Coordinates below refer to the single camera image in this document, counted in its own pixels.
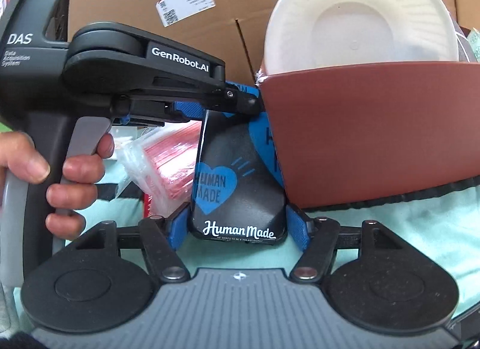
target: white paper bowl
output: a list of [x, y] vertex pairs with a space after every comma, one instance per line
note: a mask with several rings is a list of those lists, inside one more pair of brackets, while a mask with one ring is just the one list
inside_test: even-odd
[[265, 37], [267, 74], [413, 60], [458, 61], [442, 0], [278, 0]]

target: qr code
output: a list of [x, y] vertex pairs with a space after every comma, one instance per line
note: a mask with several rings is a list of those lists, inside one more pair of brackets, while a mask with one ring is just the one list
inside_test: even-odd
[[179, 19], [177, 17], [177, 14], [175, 12], [175, 9], [172, 9], [164, 14], [164, 19], [167, 25], [171, 25], [173, 23], [176, 23]]

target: brown plastic tray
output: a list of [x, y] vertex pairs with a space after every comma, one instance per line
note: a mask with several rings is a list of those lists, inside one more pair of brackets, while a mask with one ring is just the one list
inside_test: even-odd
[[287, 196], [301, 208], [480, 175], [480, 64], [322, 68], [260, 88]]

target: plastic bag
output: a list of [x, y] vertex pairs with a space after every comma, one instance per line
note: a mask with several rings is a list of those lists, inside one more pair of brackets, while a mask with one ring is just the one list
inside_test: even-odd
[[169, 216], [191, 196], [202, 123], [166, 124], [122, 145], [117, 153], [131, 179]]
[[117, 167], [116, 165], [117, 153], [123, 145], [135, 140], [138, 137], [139, 131], [137, 127], [114, 126], [110, 129], [110, 134], [113, 137], [115, 149], [112, 156], [104, 160], [107, 171], [99, 183], [108, 184], [112, 182], [117, 184], [114, 196], [114, 198], [117, 199], [131, 182], [130, 176], [124, 172], [123, 167]]

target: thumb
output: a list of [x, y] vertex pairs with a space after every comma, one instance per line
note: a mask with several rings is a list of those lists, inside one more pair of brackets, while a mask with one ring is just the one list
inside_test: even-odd
[[21, 132], [0, 134], [0, 166], [32, 184], [43, 182], [50, 173], [49, 164], [35, 150], [32, 139]]

